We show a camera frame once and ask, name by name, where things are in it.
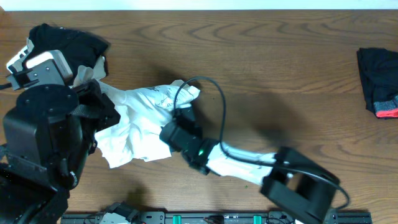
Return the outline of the white Mr Robot t-shirt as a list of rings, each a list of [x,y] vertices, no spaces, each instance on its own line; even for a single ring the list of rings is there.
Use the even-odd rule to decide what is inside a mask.
[[[183,80],[166,68],[158,68],[157,74],[165,79],[160,85],[120,90],[101,81],[103,68],[78,68],[73,86],[91,79],[99,81],[101,92],[109,97],[121,116],[118,124],[95,134],[98,148],[111,169],[133,159],[150,162],[172,156],[159,135],[162,127],[172,120],[174,97]]]

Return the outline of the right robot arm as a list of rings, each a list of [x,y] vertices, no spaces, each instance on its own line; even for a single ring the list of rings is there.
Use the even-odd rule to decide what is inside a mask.
[[[263,196],[302,223],[322,223],[340,187],[335,175],[290,147],[263,154],[203,137],[189,106],[175,110],[159,137],[192,169],[256,184]]]

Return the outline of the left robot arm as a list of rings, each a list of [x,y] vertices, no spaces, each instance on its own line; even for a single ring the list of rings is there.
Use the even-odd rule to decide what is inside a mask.
[[[95,133],[119,120],[96,80],[21,93],[3,119],[1,223],[56,223],[97,147]]]

